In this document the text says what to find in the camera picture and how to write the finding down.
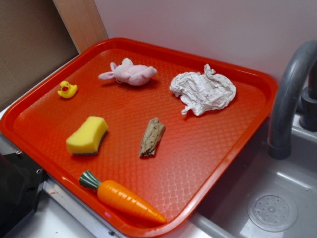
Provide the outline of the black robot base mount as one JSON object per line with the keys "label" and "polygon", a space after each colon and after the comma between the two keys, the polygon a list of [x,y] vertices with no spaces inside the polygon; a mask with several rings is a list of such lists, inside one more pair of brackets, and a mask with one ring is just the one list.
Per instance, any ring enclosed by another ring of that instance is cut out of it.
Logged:
{"label": "black robot base mount", "polygon": [[37,211],[46,172],[27,154],[0,156],[0,236],[8,237]]}

